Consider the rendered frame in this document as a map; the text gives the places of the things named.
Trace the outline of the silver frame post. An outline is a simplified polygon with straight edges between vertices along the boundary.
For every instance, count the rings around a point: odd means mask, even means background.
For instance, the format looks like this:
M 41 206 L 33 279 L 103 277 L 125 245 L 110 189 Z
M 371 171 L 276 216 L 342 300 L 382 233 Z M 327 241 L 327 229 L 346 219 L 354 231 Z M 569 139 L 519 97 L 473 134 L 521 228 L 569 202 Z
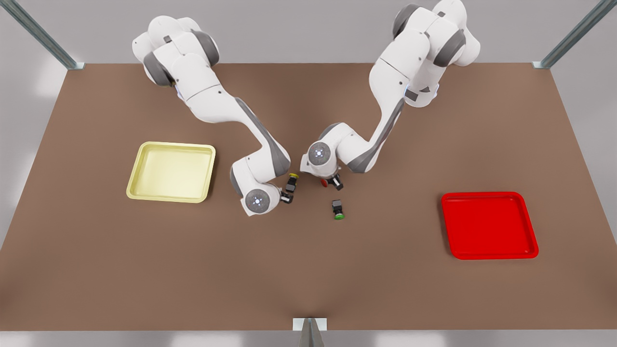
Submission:
M 68 70 L 83 70 L 84 62 L 75 61 L 16 0 L 0 0 L 0 6 Z
M 293 331 L 300 331 L 299 347 L 324 347 L 322 330 L 327 330 L 327 318 L 293 318 Z
M 592 10 L 549 52 L 541 61 L 532 62 L 535 69 L 551 69 L 564 55 L 577 44 L 606 14 L 615 6 L 617 0 L 600 0 Z

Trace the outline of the red tray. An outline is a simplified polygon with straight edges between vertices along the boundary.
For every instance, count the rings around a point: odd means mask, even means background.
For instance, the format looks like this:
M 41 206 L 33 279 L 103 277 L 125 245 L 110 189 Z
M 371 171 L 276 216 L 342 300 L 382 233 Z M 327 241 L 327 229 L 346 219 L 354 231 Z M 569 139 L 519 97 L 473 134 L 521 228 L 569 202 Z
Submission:
M 441 198 L 450 252 L 460 260 L 529 259 L 538 245 L 516 192 L 451 192 Z

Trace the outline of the pale yellow tray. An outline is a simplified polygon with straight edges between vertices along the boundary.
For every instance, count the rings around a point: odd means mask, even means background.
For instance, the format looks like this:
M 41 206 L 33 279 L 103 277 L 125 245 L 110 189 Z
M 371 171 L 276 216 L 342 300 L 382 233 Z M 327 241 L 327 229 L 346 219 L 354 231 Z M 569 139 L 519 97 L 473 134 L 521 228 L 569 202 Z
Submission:
M 215 156 L 210 145 L 147 141 L 137 152 L 126 195 L 134 200 L 203 202 Z

